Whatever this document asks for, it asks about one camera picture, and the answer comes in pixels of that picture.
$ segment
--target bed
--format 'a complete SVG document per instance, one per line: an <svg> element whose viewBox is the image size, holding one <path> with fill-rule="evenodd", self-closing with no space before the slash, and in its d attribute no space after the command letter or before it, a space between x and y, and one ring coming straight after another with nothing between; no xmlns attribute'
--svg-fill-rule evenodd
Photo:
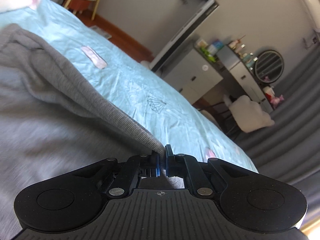
<svg viewBox="0 0 320 240"><path fill-rule="evenodd" d="M216 157L257 171L250 158L187 100L154 73L111 42L87 28L60 5L42 0L37 10L25 8L0 15L0 28L17 23L64 55L107 100L150 131L175 154L206 162ZM100 70L81 51L90 46L108 66Z"/></svg>

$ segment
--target wall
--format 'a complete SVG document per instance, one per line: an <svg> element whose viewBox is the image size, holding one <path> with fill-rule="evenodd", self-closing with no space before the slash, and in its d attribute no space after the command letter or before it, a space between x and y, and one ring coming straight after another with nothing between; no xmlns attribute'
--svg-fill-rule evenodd
<svg viewBox="0 0 320 240"><path fill-rule="evenodd" d="M98 14L157 55L201 6L201 0L101 0Z"/></svg>
<svg viewBox="0 0 320 240"><path fill-rule="evenodd" d="M242 41L248 52L275 49L285 61L281 78L308 55L302 38L312 37L313 31L300 0L217 1L220 8L197 30L205 40L227 43L246 35Z"/></svg>

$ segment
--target gray garment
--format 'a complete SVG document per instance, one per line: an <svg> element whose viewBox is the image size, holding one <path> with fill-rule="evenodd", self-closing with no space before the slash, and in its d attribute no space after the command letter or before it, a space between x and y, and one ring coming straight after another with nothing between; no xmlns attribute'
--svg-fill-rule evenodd
<svg viewBox="0 0 320 240"><path fill-rule="evenodd" d="M320 217L320 47L275 89L284 95L271 117L276 124L236 143L258 171L300 189L308 201L304 223Z"/></svg>
<svg viewBox="0 0 320 240"><path fill-rule="evenodd" d="M23 188L108 157L164 155L65 57L18 25L0 32L0 127L1 240L21 230L13 202Z"/></svg>

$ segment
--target curtain fold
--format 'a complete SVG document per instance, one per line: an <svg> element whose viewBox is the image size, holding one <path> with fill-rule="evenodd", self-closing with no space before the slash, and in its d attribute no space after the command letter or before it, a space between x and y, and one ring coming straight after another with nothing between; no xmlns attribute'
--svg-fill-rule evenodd
<svg viewBox="0 0 320 240"><path fill-rule="evenodd" d="M320 217L320 47L276 87L284 95L272 127L244 134L236 143L258 171L300 189L308 201L304 224Z"/></svg>

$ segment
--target reddish brown floor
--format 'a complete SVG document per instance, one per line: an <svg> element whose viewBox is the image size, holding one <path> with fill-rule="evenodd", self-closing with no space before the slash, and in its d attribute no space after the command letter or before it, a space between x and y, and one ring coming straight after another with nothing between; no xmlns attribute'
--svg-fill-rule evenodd
<svg viewBox="0 0 320 240"><path fill-rule="evenodd" d="M112 23L108 22L99 15L96 15L95 19L91 20L92 12L89 10L84 11L82 14L77 14L76 16L87 26L91 27L97 25L99 28L103 29L107 33L112 35L109 39L114 45L132 57L134 60L141 62L142 60L147 60L151 62L153 56L151 51L142 46L128 34L124 33L118 27L114 26Z"/></svg>

